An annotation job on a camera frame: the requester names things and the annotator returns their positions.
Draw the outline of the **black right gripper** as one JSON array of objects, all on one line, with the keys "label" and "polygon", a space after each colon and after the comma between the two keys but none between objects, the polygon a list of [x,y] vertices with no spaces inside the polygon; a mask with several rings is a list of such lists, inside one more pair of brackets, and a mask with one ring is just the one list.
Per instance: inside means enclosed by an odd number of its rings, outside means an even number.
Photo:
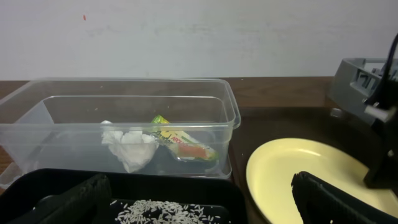
[{"label": "black right gripper", "polygon": [[374,132],[381,138],[376,161],[364,178],[374,189],[397,188],[397,82],[382,80],[366,102],[364,112],[373,118]]}]

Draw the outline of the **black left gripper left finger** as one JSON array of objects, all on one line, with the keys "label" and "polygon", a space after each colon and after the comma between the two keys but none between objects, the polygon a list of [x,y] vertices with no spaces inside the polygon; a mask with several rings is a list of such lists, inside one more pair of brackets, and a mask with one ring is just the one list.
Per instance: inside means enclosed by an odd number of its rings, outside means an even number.
[{"label": "black left gripper left finger", "polygon": [[111,186],[97,174],[66,192],[48,198],[35,209],[12,219],[10,224],[105,224],[110,223]]}]

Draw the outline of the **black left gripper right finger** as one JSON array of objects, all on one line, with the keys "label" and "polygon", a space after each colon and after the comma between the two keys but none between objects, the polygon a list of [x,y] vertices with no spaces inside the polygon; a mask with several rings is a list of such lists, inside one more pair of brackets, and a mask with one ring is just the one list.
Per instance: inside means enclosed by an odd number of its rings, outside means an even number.
[{"label": "black left gripper right finger", "polygon": [[291,182],[292,195],[304,224],[397,224],[397,218],[301,171]]}]

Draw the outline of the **yellow plate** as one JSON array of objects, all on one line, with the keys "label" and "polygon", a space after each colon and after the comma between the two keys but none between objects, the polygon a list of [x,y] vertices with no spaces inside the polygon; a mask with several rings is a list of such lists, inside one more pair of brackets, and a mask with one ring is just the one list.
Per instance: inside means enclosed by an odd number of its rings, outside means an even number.
[{"label": "yellow plate", "polygon": [[362,202],[397,216],[397,197],[391,190],[369,189],[363,179],[368,168],[345,152],[307,139],[285,138],[259,146],[246,166],[249,192],[271,223],[301,223],[291,181],[301,171],[328,182]]}]

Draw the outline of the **white tissue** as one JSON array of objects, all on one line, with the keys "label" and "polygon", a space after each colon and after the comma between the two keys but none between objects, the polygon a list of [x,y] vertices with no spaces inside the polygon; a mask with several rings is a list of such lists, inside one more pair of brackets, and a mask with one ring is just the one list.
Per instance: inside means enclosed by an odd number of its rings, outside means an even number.
[{"label": "white tissue", "polygon": [[109,126],[112,122],[104,120],[101,124],[103,133],[101,144],[108,147],[111,153],[122,163],[127,173],[143,169],[154,157],[158,147],[158,140],[142,131],[123,132]]}]

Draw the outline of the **green snack wrapper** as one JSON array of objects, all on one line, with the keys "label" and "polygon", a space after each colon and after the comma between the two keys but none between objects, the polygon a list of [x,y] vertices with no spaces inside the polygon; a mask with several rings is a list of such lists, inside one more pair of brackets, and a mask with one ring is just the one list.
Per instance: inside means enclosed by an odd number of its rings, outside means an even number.
[{"label": "green snack wrapper", "polygon": [[157,129],[152,134],[180,161],[215,161],[218,153],[184,131]]}]

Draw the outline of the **grey dishwasher rack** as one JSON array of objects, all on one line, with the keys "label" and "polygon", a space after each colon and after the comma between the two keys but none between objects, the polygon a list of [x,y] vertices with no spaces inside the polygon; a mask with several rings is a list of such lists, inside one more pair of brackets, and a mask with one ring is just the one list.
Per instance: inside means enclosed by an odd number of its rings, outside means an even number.
[{"label": "grey dishwasher rack", "polygon": [[397,114],[397,106],[380,109],[366,105],[381,81],[385,63],[383,58],[344,58],[334,76],[329,97],[368,124],[377,118],[383,122],[391,120]]}]

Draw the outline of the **pile of rice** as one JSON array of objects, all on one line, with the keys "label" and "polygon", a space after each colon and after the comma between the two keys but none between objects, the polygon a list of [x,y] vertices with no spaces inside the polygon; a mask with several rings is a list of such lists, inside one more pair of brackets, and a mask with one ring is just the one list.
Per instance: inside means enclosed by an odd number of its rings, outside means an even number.
[{"label": "pile of rice", "polygon": [[227,221],[222,208],[156,200],[113,200],[114,223],[122,224],[212,224]]}]

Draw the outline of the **black plastic bin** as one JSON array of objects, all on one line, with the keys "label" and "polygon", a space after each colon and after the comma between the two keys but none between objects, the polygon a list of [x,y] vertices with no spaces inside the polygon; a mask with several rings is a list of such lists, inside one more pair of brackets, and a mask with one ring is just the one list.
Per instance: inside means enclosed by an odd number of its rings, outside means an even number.
[{"label": "black plastic bin", "polygon": [[17,179],[1,195],[1,223],[9,223],[97,174],[109,179],[111,202],[156,200],[211,205],[223,209],[228,219],[223,223],[248,221],[241,191],[227,180],[39,169]]}]

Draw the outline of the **dark brown tray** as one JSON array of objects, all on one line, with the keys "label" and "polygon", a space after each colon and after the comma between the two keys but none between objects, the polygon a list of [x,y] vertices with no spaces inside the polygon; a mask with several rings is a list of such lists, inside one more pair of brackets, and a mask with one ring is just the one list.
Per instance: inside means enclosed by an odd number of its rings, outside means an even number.
[{"label": "dark brown tray", "polygon": [[381,148],[370,125],[336,108],[255,108],[242,110],[241,115],[229,151],[234,181],[246,199],[250,223],[271,223],[252,199],[246,180],[248,160],[259,146],[276,139],[307,139],[335,147],[368,169]]}]

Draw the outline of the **clear plastic bin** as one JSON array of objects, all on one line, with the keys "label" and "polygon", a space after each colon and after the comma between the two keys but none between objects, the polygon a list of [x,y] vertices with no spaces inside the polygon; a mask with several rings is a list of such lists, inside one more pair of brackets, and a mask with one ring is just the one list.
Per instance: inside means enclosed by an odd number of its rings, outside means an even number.
[{"label": "clear plastic bin", "polygon": [[[101,144],[102,121],[128,132],[184,131],[218,153],[180,161],[159,142],[153,159],[127,173]],[[122,174],[227,179],[233,131],[241,115],[220,79],[46,78],[1,98],[1,146],[23,173],[54,168]]]}]

